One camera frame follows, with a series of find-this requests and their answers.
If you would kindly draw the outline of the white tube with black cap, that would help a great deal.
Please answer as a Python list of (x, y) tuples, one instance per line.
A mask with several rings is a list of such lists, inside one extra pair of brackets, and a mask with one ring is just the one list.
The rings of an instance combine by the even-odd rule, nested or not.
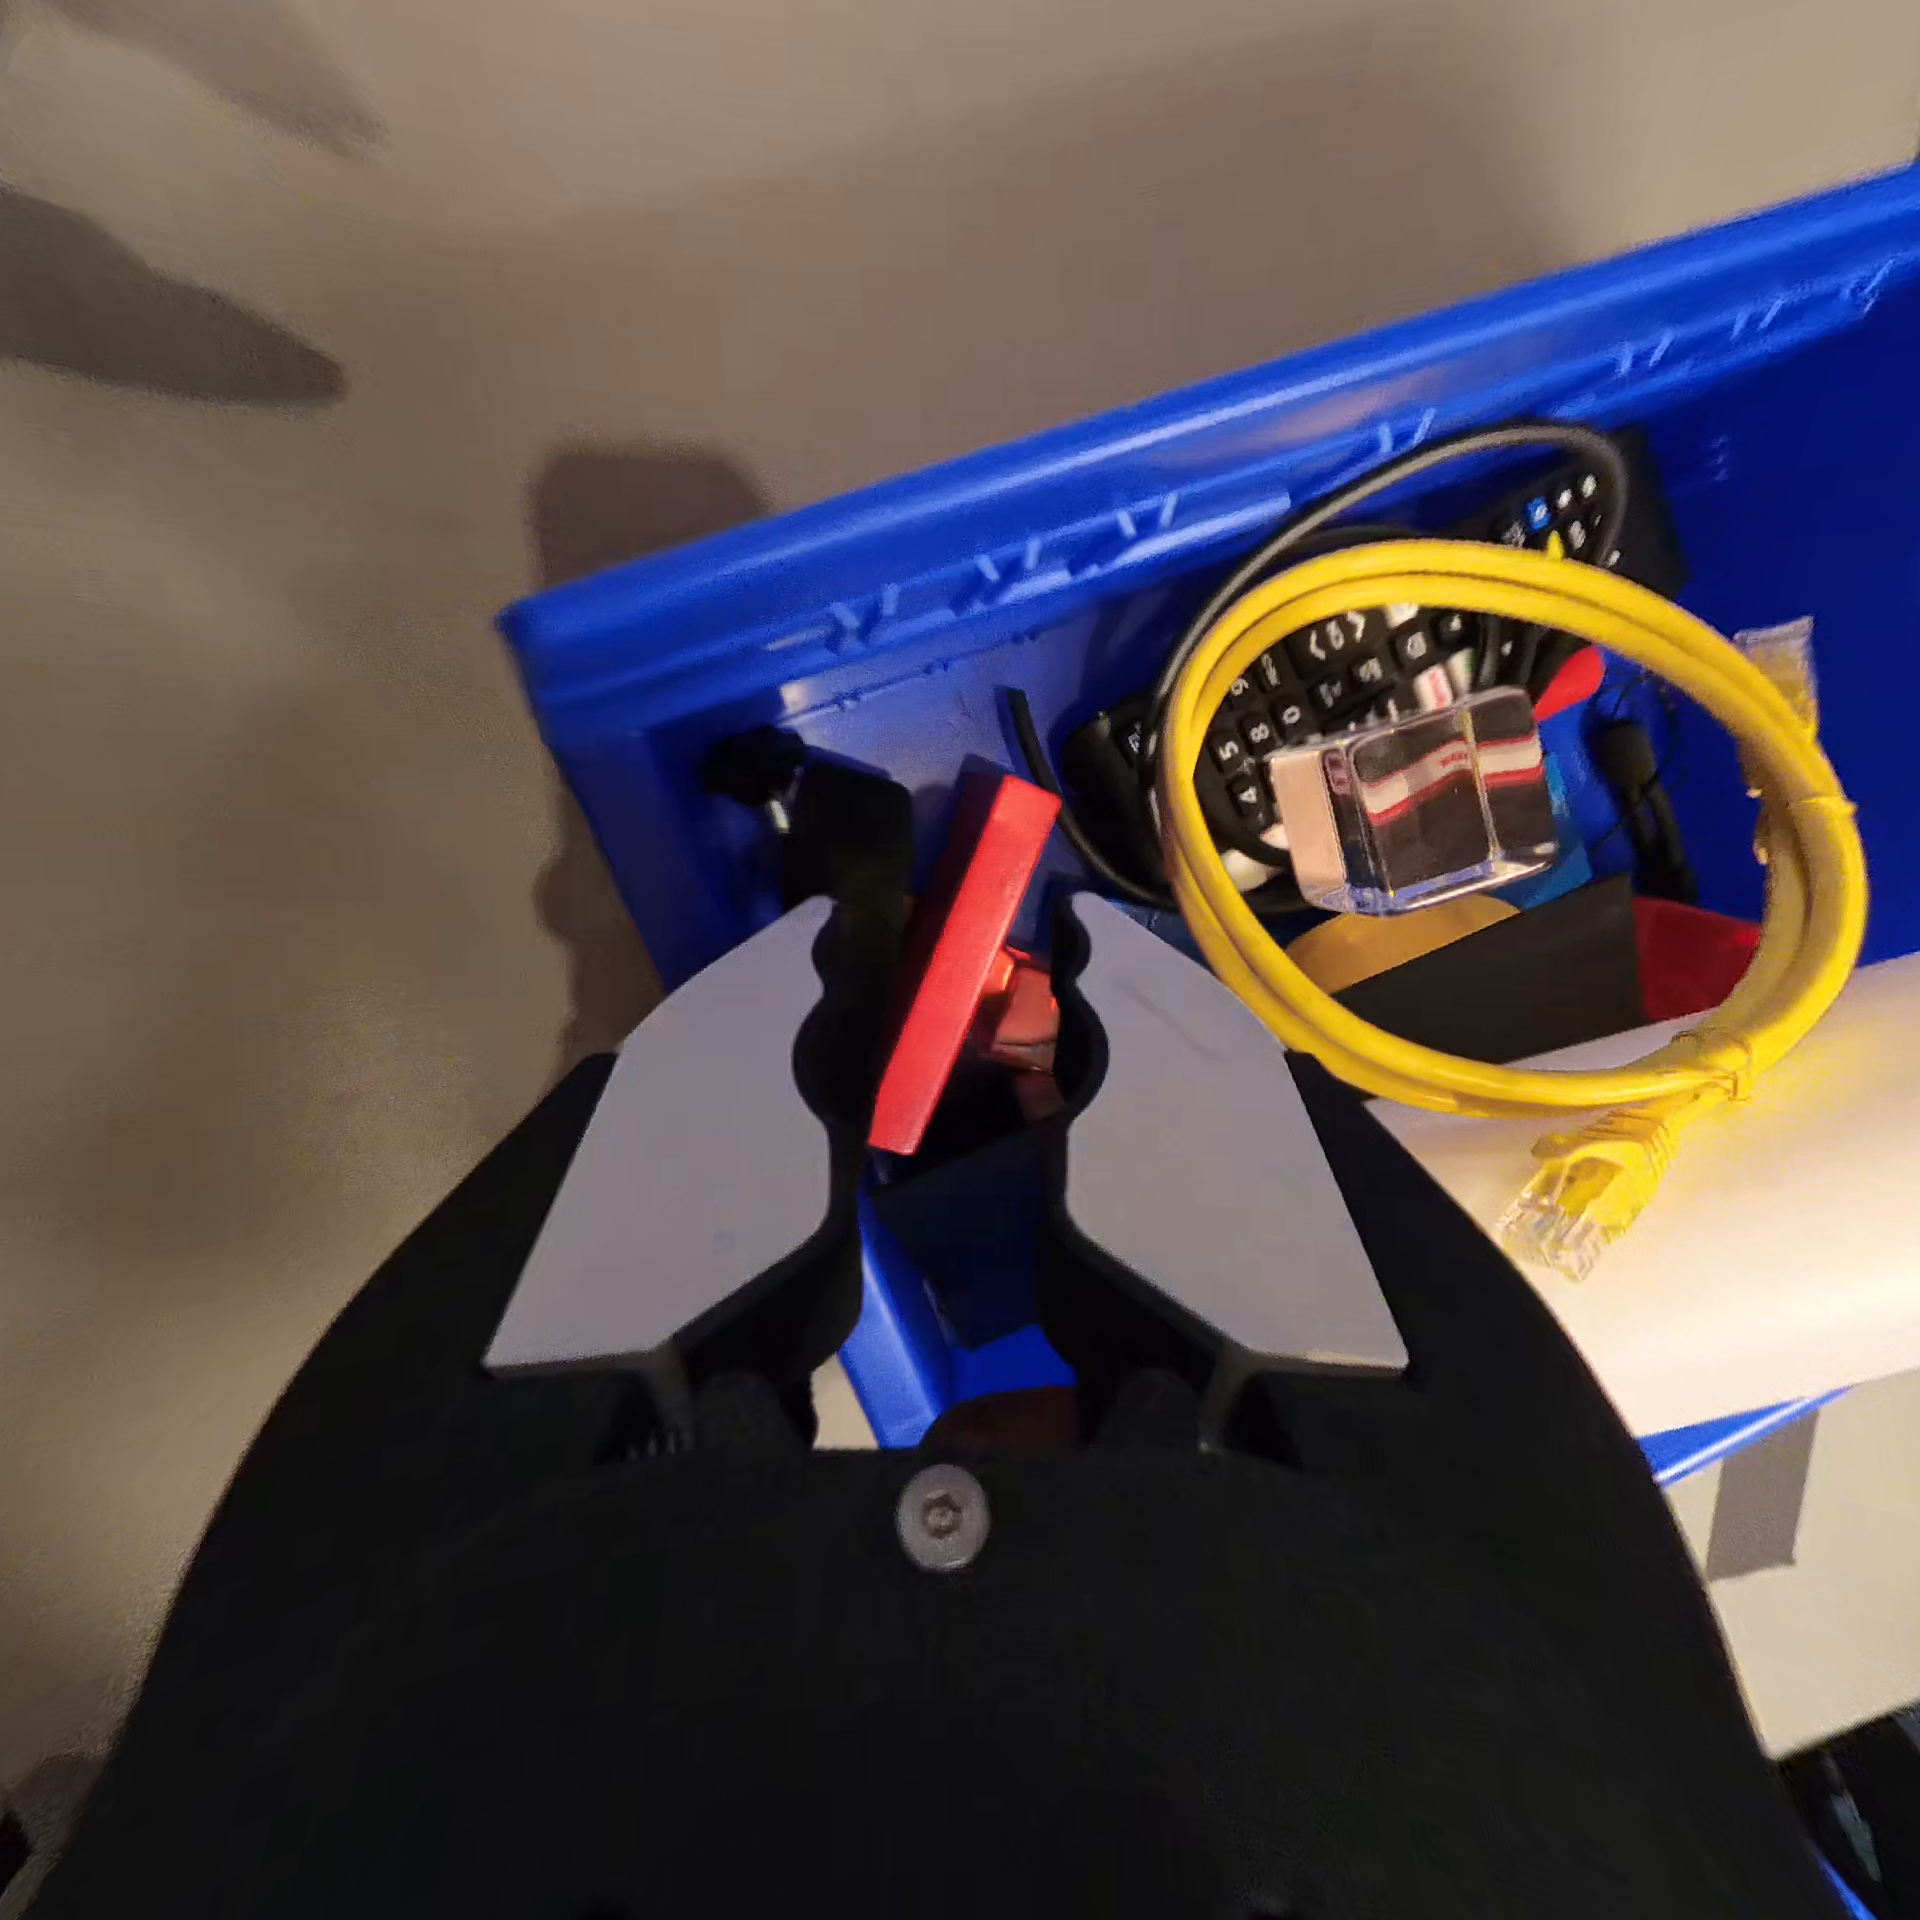
[(1520, 1260), (1634, 1438), (1917, 1367), (1917, 954), (1861, 970), (1752, 1099), (1679, 1138), (1593, 1266)]

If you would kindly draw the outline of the black flat pad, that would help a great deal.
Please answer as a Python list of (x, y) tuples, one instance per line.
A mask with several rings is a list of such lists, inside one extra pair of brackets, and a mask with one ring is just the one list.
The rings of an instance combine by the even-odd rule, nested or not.
[(1472, 1064), (1522, 1064), (1641, 1031), (1629, 882), (1590, 882), (1333, 996), (1396, 1039)]

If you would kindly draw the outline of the blue plastic bin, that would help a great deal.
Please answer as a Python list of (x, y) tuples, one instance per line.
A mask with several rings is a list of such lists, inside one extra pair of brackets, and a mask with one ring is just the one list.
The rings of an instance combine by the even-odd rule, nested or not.
[(912, 787), (1148, 683), (1288, 508), (1455, 428), (1644, 427), (1737, 635), (1812, 620), (1822, 740), (1870, 863), (1865, 965), (1917, 949), (1917, 165), (1313, 348), (542, 591), (526, 697), (662, 981), (780, 919), (712, 740), (792, 725)]

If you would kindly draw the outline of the black remote control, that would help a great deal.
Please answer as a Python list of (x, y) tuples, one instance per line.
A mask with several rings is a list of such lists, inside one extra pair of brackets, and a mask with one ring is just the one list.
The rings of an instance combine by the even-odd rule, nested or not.
[[(1149, 685), (1100, 711), (1061, 754), (1034, 719), (1017, 722), (1026, 772), (1062, 799), (1058, 826), (1106, 895), (1173, 905), (1154, 826), (1154, 738), (1204, 620), (1287, 564), (1421, 538), (1559, 557), (1665, 594), (1686, 582), (1644, 427), (1522, 419), (1373, 468), (1287, 515), (1190, 616)], [(1267, 641), (1223, 697), (1197, 771), (1215, 844), (1255, 913), (1302, 909), (1261, 775), (1271, 754), (1491, 687), (1522, 687), (1546, 722), (1586, 702), (1600, 675), (1600, 652), (1586, 641), (1459, 607), (1349, 611)]]

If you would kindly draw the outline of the red block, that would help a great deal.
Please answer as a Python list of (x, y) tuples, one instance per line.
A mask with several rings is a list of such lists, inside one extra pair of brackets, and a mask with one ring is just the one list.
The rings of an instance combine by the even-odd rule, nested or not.
[(1058, 815), (1058, 795), (1036, 781), (998, 771), (960, 778), (947, 840), (909, 916), (874, 1151), (912, 1156), (925, 1144)]

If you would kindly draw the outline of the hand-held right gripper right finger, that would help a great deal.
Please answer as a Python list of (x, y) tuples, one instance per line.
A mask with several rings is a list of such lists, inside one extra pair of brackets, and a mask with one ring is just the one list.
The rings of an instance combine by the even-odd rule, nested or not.
[(1245, 1372), (1401, 1380), (1406, 1342), (1282, 1046), (1097, 895), (1055, 943), (1069, 1245)]

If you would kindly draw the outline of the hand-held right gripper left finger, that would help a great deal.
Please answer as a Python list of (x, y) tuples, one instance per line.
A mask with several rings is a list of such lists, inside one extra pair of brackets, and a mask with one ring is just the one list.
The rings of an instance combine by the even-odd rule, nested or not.
[(675, 988), (611, 1079), (492, 1331), (495, 1378), (808, 1380), (863, 1280), (863, 1122), (830, 1112), (848, 916), (802, 901)]

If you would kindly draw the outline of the clear plastic box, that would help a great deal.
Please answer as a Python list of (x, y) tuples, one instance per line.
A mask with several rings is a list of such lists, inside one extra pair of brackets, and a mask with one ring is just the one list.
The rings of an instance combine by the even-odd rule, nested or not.
[(1494, 895), (1564, 854), (1522, 687), (1282, 748), (1261, 775), (1296, 888), (1325, 916), (1398, 919)]

